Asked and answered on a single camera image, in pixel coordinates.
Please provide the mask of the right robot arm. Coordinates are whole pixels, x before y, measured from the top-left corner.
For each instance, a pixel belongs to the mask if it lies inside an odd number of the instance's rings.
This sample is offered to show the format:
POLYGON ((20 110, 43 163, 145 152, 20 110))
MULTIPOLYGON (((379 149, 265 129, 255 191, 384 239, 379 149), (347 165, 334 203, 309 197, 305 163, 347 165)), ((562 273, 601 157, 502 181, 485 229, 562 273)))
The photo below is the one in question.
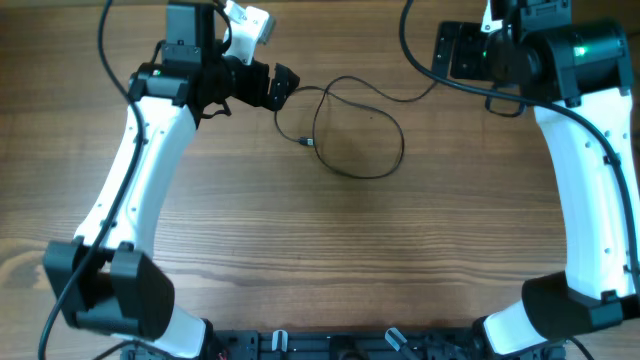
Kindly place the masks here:
POLYGON ((430 78, 532 110, 557 182, 567 259, 519 300, 479 319, 467 354, 536 355, 639 316, 639 191, 632 65, 612 19, 576 24, 568 1, 491 1, 479 23, 439 25, 430 78))

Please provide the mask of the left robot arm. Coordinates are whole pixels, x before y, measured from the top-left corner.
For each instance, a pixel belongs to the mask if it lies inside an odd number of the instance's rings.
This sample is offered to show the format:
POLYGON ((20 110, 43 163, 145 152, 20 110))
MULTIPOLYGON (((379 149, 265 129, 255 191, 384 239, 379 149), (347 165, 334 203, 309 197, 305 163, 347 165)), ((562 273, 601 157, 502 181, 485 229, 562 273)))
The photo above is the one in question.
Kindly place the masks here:
POLYGON ((165 38, 119 86, 126 128, 101 192, 73 239, 46 248, 52 318, 161 358, 227 357, 211 323, 176 304, 172 282, 153 261, 154 239, 177 165, 208 107, 228 115, 235 98, 277 112, 298 87, 288 67, 254 57, 274 26, 268 12, 233 1, 167 5, 165 38))

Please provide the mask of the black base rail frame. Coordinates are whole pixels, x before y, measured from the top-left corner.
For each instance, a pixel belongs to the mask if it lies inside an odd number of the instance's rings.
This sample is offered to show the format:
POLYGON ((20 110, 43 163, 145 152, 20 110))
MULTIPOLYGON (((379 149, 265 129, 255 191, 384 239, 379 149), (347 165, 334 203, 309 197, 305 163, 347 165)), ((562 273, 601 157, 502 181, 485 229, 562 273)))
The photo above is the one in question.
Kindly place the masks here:
POLYGON ((277 330, 219 331, 216 359, 482 359, 482 346, 469 328, 403 331, 401 343, 391 331, 300 333, 277 330))

